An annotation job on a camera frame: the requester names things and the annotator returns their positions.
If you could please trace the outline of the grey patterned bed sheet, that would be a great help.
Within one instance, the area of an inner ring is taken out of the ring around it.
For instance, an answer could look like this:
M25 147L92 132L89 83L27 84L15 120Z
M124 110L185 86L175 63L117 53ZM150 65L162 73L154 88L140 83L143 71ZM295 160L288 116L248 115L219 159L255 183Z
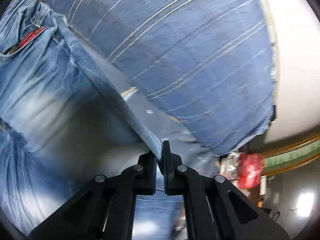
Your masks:
M87 45L84 45L84 48L121 94L137 119L160 141L168 140L172 153L180 155L184 165L206 177L213 177L219 172L219 158L208 148L201 146L187 128L148 102L140 89L131 85L129 79L111 66L100 53Z

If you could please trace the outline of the blue plaid pillow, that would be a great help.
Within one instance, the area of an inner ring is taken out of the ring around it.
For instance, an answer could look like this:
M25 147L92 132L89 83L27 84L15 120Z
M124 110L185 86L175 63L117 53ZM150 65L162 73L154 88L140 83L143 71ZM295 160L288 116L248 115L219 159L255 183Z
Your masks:
M215 154L268 129L273 50L260 0L44 1Z

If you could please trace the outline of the red plastic bag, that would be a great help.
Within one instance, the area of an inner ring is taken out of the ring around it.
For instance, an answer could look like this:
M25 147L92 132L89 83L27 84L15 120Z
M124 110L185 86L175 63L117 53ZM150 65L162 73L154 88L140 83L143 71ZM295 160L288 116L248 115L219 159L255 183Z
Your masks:
M259 185L264 166L265 160L262 154L240 154L237 167L238 187L251 189Z

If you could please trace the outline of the light blue denim jeans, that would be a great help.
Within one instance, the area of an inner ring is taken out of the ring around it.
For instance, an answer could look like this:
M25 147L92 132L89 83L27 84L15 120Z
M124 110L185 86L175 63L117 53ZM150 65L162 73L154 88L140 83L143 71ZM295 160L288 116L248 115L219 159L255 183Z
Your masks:
M1 18L1 214L24 235L95 176L161 154L84 45L43 0Z

